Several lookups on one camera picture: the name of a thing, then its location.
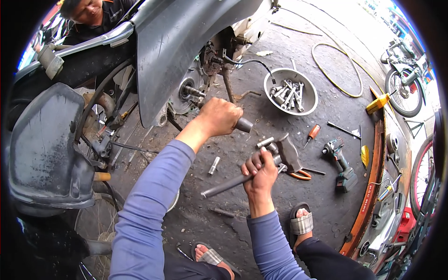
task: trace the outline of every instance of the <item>plaid sandal strap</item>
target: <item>plaid sandal strap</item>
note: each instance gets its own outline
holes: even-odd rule
[[[217,265],[220,262],[222,262],[223,258],[218,254],[215,249],[208,249],[207,252],[205,252],[202,257],[199,258],[198,261],[200,262],[206,262],[212,265]]]
[[[291,228],[294,234],[305,234],[313,230],[313,214],[309,213],[300,218],[291,219]]]

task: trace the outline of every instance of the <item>orange pliers handle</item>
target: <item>orange pliers handle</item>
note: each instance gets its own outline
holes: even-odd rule
[[[305,175],[306,177],[297,175],[296,173],[288,173],[288,174],[291,175],[291,176],[294,177],[294,178],[297,178],[297,179],[311,180],[311,175],[310,175],[310,174],[308,174],[307,172],[305,172],[305,171],[303,171],[303,170],[299,170],[299,172],[300,172],[301,174]]]

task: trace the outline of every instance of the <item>hand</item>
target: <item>hand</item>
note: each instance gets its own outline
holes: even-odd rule
[[[196,121],[208,137],[231,134],[243,109],[224,99],[213,97],[199,111]]]
[[[244,183],[251,218],[273,212],[275,208],[272,203],[271,189],[277,179],[278,168],[274,165],[272,154],[262,147],[260,152],[254,153],[252,158],[241,166],[241,173],[254,175],[252,180]]]

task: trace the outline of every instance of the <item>red rim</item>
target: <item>red rim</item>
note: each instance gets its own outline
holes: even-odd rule
[[[420,171],[420,166],[422,165],[422,160],[424,158],[424,156],[427,154],[428,150],[432,147],[432,140],[428,143],[428,145],[426,145],[425,149],[423,150],[422,156],[418,159],[418,167],[417,167],[417,171],[415,172],[415,178],[414,178],[414,196],[415,196],[415,202],[417,204],[417,208],[420,211],[420,203],[418,201],[418,197],[417,197],[417,181],[418,181],[418,172]]]

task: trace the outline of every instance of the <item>black shirt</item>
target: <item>black shirt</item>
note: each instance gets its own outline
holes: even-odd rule
[[[112,30],[137,0],[103,0],[103,23],[100,26],[73,24],[64,45],[76,45]]]

